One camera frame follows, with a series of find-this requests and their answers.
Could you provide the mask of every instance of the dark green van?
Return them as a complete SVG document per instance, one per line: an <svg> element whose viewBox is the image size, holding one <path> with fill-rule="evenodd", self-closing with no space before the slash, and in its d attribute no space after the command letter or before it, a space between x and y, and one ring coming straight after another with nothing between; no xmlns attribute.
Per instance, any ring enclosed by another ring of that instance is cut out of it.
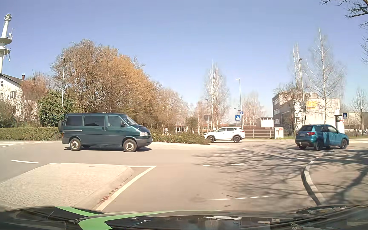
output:
<svg viewBox="0 0 368 230"><path fill-rule="evenodd" d="M68 113L58 123L62 143L77 151L81 147L123 147L134 152L151 144L150 130L123 113Z"/></svg>

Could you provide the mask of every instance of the car wheel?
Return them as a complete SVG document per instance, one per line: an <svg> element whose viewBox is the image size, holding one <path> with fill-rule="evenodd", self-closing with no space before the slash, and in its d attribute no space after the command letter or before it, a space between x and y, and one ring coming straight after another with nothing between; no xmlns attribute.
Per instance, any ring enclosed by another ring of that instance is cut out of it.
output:
<svg viewBox="0 0 368 230"><path fill-rule="evenodd" d="M81 149L81 141L77 138L73 138L72 140L70 140L70 149L72 151L79 151Z"/></svg>
<svg viewBox="0 0 368 230"><path fill-rule="evenodd" d="M123 143L123 149L126 152L135 152L137 150L137 144L134 140L132 139L127 139L124 143Z"/></svg>
<svg viewBox="0 0 368 230"><path fill-rule="evenodd" d="M214 138L213 136L209 136L207 139L208 139L211 143L213 143L213 142L215 141L215 138Z"/></svg>
<svg viewBox="0 0 368 230"><path fill-rule="evenodd" d="M323 141L317 140L316 143L314 144L314 150L319 151L322 150L322 148L323 148Z"/></svg>
<svg viewBox="0 0 368 230"><path fill-rule="evenodd" d="M343 140L341 141L340 148L341 148L341 149L345 149L345 148L347 148L347 140L346 140L346 139L343 139Z"/></svg>
<svg viewBox="0 0 368 230"><path fill-rule="evenodd" d="M232 139L235 143L238 143L241 139L239 138L239 136L235 136Z"/></svg>

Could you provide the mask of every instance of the street lamp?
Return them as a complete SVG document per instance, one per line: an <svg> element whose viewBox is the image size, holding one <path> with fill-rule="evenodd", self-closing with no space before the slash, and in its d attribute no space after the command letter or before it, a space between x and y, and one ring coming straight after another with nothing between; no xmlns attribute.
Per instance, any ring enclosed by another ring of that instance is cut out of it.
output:
<svg viewBox="0 0 368 230"><path fill-rule="evenodd" d="M62 74L62 107L63 107L63 91L64 91L64 87L65 87L65 58L61 57L61 59L63 60L63 74Z"/></svg>
<svg viewBox="0 0 368 230"><path fill-rule="evenodd" d="M300 72L300 83L302 84L302 125L305 124L305 92L303 91L303 77L302 77L302 65L300 64L300 61L303 60L303 58L299 58L299 72Z"/></svg>
<svg viewBox="0 0 368 230"><path fill-rule="evenodd" d="M239 80L239 103L241 106L242 111L242 98L241 98L241 78L235 78L236 80ZM241 129L244 129L244 116L241 115Z"/></svg>

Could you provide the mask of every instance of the utility box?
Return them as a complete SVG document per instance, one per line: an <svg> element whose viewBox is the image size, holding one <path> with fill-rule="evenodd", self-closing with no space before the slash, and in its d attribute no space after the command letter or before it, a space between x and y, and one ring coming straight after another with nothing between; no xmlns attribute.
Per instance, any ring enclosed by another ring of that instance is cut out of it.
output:
<svg viewBox="0 0 368 230"><path fill-rule="evenodd" d="M343 115L335 115L336 118L336 129L340 132L340 133L344 133L344 121L343 121Z"/></svg>
<svg viewBox="0 0 368 230"><path fill-rule="evenodd" d="M283 138L283 127L275 127L275 139Z"/></svg>

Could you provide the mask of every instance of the suv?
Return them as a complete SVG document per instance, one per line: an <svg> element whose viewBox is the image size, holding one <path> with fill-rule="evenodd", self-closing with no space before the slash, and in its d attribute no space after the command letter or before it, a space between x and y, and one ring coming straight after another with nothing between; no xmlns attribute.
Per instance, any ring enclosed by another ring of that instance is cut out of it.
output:
<svg viewBox="0 0 368 230"><path fill-rule="evenodd" d="M331 125L311 124L302 126L296 132L295 143L299 149L313 147L315 150L321 150L323 147L331 146L345 149L349 145L349 137Z"/></svg>
<svg viewBox="0 0 368 230"><path fill-rule="evenodd" d="M239 127L222 127L214 132L204 133L204 137L211 142L218 139L222 140L233 140L234 142L239 142L245 138L245 131Z"/></svg>
<svg viewBox="0 0 368 230"><path fill-rule="evenodd" d="M153 141L150 130L123 113L68 113L58 129L62 143L74 151L82 146L112 146L134 152Z"/></svg>

